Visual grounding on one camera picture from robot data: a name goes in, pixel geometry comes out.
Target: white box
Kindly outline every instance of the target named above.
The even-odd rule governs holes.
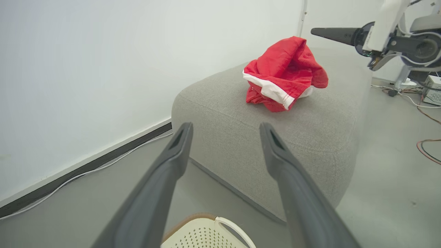
[[[441,77],[429,75],[424,84],[432,88],[441,90]],[[425,97],[423,102],[441,106],[441,91],[426,89],[424,91],[424,96]]]

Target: gray floor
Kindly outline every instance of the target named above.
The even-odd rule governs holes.
[[[440,109],[426,110],[441,119]],[[337,208],[363,247],[441,247],[441,165],[416,142],[441,138],[441,126],[406,100],[371,89],[365,132],[347,193]],[[169,138],[80,178],[40,206],[0,222],[1,247],[89,247]],[[438,144],[427,144],[441,157]],[[179,180],[166,229],[196,212],[234,221],[257,247],[289,247],[274,223],[189,164]]]

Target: gray ottoman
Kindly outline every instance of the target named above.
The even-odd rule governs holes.
[[[256,208],[285,221],[276,182],[267,173],[259,124],[269,122],[336,207],[352,177],[372,74],[355,54],[311,49],[329,76],[289,112],[245,103],[246,64],[190,85],[176,97],[173,129],[194,124],[190,157],[196,165]]]

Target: laundry basket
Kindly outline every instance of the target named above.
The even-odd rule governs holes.
[[[164,236],[161,248],[247,248],[224,225],[234,230],[249,248],[256,248],[235,223],[206,213],[193,214],[172,228]]]

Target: red garment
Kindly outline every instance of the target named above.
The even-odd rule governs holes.
[[[306,40],[295,36],[277,42],[251,61],[243,78],[250,84],[247,103],[263,103],[271,112],[290,110],[298,98],[312,93],[312,87],[328,86],[328,76]]]

